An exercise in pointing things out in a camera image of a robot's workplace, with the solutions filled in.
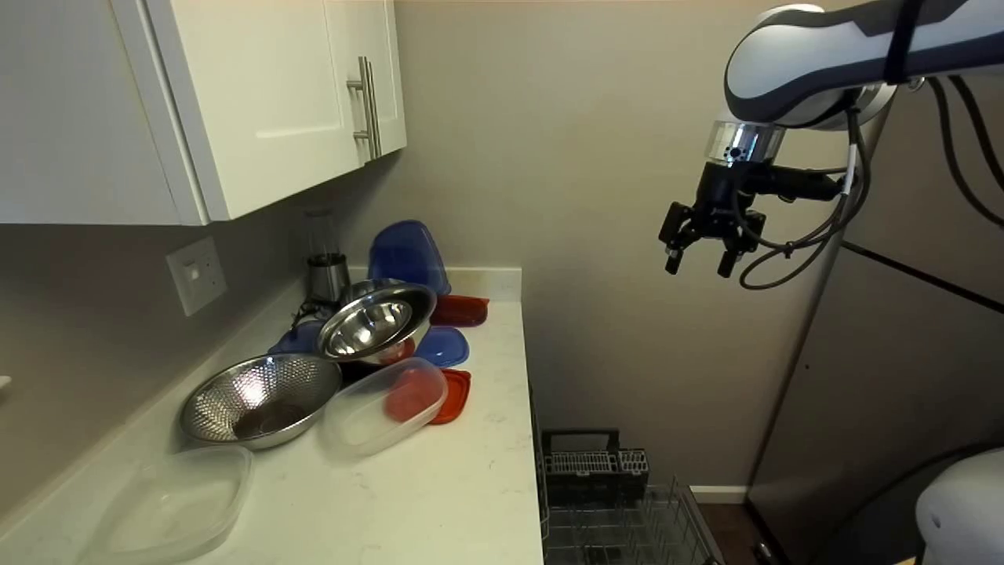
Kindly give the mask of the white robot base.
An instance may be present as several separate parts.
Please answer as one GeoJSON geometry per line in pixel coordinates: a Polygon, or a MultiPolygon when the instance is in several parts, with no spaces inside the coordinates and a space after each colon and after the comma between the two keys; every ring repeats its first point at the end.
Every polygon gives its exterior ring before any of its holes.
{"type": "Polygon", "coordinates": [[[1004,565],[1004,447],[946,468],[916,499],[924,565],[1004,565]]]}

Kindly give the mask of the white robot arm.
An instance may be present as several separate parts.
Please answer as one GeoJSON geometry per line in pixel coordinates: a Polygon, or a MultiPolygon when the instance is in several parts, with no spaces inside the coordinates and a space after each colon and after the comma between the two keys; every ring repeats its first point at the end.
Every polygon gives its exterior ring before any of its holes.
{"type": "Polygon", "coordinates": [[[725,63],[725,112],[712,127],[695,205],[672,205],[659,228],[667,271],[679,273],[701,239],[725,244],[719,273],[767,244],[771,255],[818,255],[857,212],[871,165],[864,121],[908,81],[956,81],[1004,63],[1002,0],[864,0],[848,9],[789,2],[768,9],[725,63]],[[774,162],[789,127],[843,127],[848,168],[774,162]],[[768,240],[759,195],[813,196],[838,206],[804,239],[768,240]]]}

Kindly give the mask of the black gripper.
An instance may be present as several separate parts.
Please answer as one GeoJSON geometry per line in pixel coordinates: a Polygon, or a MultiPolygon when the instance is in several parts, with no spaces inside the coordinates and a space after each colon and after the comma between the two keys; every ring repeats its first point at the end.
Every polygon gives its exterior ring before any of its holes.
{"type": "Polygon", "coordinates": [[[815,168],[789,168],[771,162],[705,162],[695,205],[672,205],[659,228],[667,271],[679,273],[683,251],[701,239],[719,239],[725,255],[719,276],[732,276],[738,259],[756,247],[767,215],[755,209],[759,195],[783,202],[832,202],[840,192],[836,180],[815,168]]]}

